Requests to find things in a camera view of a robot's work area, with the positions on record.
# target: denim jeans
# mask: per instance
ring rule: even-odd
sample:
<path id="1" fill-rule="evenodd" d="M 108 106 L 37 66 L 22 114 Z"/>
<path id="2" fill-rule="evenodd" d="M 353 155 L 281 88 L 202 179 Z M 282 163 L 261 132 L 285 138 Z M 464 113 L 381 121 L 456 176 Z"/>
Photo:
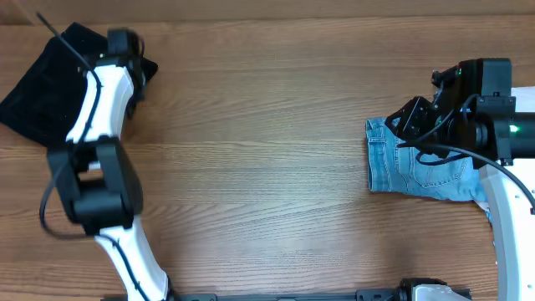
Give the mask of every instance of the denim jeans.
<path id="1" fill-rule="evenodd" d="M 395 147 L 404 141 L 386 127 L 385 118 L 366 121 L 366 137 L 368 185 L 371 191 L 401 192 L 439 200 L 476 201 L 488 212 L 479 171 L 473 169 L 471 158 L 441 166 L 424 166 L 416 160 L 417 149 Z M 423 155 L 421 159 L 436 161 L 440 158 Z"/>

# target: jeans pocket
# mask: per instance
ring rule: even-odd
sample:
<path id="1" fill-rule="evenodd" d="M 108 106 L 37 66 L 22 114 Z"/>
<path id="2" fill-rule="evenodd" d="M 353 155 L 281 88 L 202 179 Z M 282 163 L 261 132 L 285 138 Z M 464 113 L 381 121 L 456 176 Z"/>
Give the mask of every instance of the jeans pocket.
<path id="1" fill-rule="evenodd" d="M 468 158 L 460 159 L 440 166 L 425 166 L 416 160 L 418 150 L 410 148 L 410 177 L 423 188 L 442 186 L 458 181 L 466 169 Z M 423 161 L 436 161 L 440 158 L 432 155 L 422 156 Z"/>

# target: black fabric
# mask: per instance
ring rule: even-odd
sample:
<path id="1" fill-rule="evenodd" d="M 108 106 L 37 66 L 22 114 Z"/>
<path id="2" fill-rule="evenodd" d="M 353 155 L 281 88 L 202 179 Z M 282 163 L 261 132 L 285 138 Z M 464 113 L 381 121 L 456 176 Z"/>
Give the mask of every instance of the black fabric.
<path id="1" fill-rule="evenodd" d="M 105 37 L 73 23 L 63 38 L 82 56 L 105 53 Z M 147 59 L 141 62 L 146 80 L 157 65 Z M 0 103 L 0 122 L 30 140 L 46 147 L 59 147 L 74 126 L 82 107 L 87 80 L 79 72 L 81 63 L 55 37 L 43 53 Z"/>

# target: denim shorts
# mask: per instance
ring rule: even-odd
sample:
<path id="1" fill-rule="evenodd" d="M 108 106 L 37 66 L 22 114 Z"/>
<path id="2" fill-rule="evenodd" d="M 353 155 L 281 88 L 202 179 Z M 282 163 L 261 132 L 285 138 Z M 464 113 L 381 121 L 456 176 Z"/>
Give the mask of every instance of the denim shorts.
<path id="1" fill-rule="evenodd" d="M 473 169 L 471 158 L 441 166 L 424 166 L 416 160 L 417 149 L 395 147 L 404 141 L 386 127 L 385 118 L 366 121 L 366 137 L 371 191 L 401 192 L 439 200 L 476 201 L 488 211 L 479 171 Z M 436 161 L 440 158 L 423 155 L 421 159 Z"/>

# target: wooden tabletop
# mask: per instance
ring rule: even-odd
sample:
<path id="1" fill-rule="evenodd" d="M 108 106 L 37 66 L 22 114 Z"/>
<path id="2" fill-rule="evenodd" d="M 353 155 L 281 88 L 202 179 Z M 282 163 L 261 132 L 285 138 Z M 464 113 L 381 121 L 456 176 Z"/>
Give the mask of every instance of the wooden tabletop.
<path id="1" fill-rule="evenodd" d="M 180 292 L 349 292 L 433 277 L 496 299 L 485 215 L 470 202 L 370 194 L 364 122 L 431 94 L 432 70 L 464 59 L 511 58 L 514 86 L 535 85 L 534 17 L 121 25 L 160 65 L 122 141 L 145 233 Z M 50 36 L 0 27 L 0 99 Z M 0 125 L 0 300 L 123 293 L 96 243 L 39 227 L 49 177 L 45 149 Z M 48 219 L 77 231 L 56 195 Z"/>

